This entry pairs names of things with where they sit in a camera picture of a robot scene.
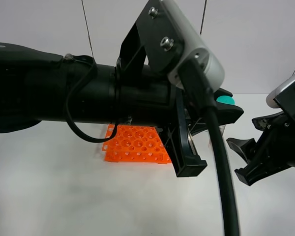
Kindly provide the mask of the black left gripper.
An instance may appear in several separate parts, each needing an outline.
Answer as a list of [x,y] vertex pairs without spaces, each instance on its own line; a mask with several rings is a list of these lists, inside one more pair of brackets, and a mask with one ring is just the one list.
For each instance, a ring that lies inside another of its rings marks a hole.
[[[221,135],[227,124],[235,123],[244,113],[235,105],[233,94],[219,88],[214,93],[217,107],[217,119]],[[202,116],[198,116],[188,105],[189,113],[186,119],[182,90],[176,89],[175,103],[170,118],[166,124],[156,127],[156,131],[172,162],[177,177],[196,177],[206,167],[207,162],[198,155],[191,135],[207,130],[207,124]]]

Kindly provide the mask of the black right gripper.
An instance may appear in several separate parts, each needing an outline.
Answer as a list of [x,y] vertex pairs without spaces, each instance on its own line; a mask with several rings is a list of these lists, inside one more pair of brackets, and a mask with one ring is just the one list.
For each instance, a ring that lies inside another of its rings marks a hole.
[[291,167],[295,168],[295,124],[284,112],[256,117],[252,123],[262,131],[260,138],[228,138],[230,149],[247,164],[236,169],[238,179],[250,186]]

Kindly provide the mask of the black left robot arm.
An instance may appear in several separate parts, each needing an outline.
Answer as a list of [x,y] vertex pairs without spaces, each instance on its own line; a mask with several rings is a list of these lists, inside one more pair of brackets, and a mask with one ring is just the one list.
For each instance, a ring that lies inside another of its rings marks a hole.
[[103,143],[77,126],[82,123],[154,126],[178,177],[195,177],[207,166],[194,150],[192,136],[208,130],[219,177],[230,175],[219,126],[243,113],[216,101],[207,67],[211,56],[196,53],[178,67],[183,88],[166,74],[138,61],[127,66],[97,64],[90,56],[46,53],[0,43],[0,134],[24,130],[44,120],[64,121],[81,139]]

